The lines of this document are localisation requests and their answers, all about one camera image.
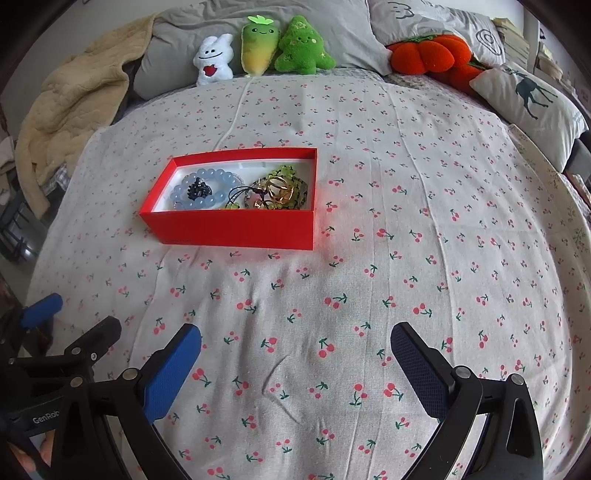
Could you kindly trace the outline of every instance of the deer print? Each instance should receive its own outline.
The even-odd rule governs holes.
[[[544,92],[547,92],[550,95],[558,98],[558,95],[555,95],[551,91],[549,91],[549,90],[541,87],[535,81],[533,81],[530,77],[528,77],[525,73],[522,73],[522,72],[520,72],[518,70],[509,69],[509,68],[505,68],[505,69],[503,69],[503,71],[505,73],[510,74],[510,75],[517,75],[518,77],[523,78],[523,80],[521,80],[517,84],[517,87],[515,88],[515,93],[517,95],[519,95],[521,98],[523,98],[523,106],[525,107],[525,109],[527,110],[527,112],[531,115],[531,117],[532,118],[535,118],[536,120],[538,119],[538,117],[536,117],[530,111],[530,106],[529,106],[530,100],[531,100],[531,103],[534,103],[536,105],[543,106],[545,108],[548,108],[548,105],[546,105],[545,103],[539,103],[538,101],[536,101],[536,99],[534,98],[534,96],[533,96],[532,93],[535,90],[539,91],[544,96],[544,98],[546,100],[548,100],[550,103],[554,103],[554,102],[552,100],[550,100],[550,98],[548,98]]]

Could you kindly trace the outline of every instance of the red heart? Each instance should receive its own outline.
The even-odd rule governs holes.
[[[205,73],[206,76],[210,77],[214,73],[217,72],[217,68],[215,68],[214,65],[207,65],[207,66],[203,67],[203,72]]]

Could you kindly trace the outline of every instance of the metal screw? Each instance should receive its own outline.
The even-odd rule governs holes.
[[[72,388],[76,388],[76,387],[81,386],[82,382],[83,382],[82,377],[74,377],[74,378],[72,378],[72,380],[70,380],[70,386]]]
[[[520,374],[511,375],[511,381],[515,385],[523,385],[525,383],[525,380],[523,380],[523,377]]]
[[[136,368],[128,368],[127,370],[123,371],[124,380],[133,380],[137,376],[138,376],[138,369],[136,369]]]
[[[456,375],[460,378],[470,378],[472,372],[470,372],[470,369],[467,367],[457,367]]]

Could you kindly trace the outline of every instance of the cherry print bedsheet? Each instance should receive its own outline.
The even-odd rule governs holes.
[[[437,426],[389,350],[405,320],[452,365],[525,377],[560,479],[589,437],[589,229],[509,133],[438,92],[367,80],[184,90],[91,138],[28,299],[64,297],[54,351],[121,320],[99,380],[199,326],[199,360],[157,421],[192,478],[401,478]],[[137,216],[171,155],[282,145],[319,149],[312,252],[160,245]]]
[[[392,83],[393,85],[408,87],[415,90],[423,90],[425,92],[430,92],[432,95],[439,94],[439,97],[442,99],[448,98],[459,103],[466,103],[491,112],[493,111],[492,107],[484,100],[478,101],[450,85],[438,82],[429,75],[405,75],[403,73],[392,72],[383,78],[385,82]]]

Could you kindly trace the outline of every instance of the white pillow with deer print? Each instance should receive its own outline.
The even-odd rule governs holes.
[[[562,172],[575,139],[589,127],[565,95],[508,61],[470,82],[508,122],[517,125]]]

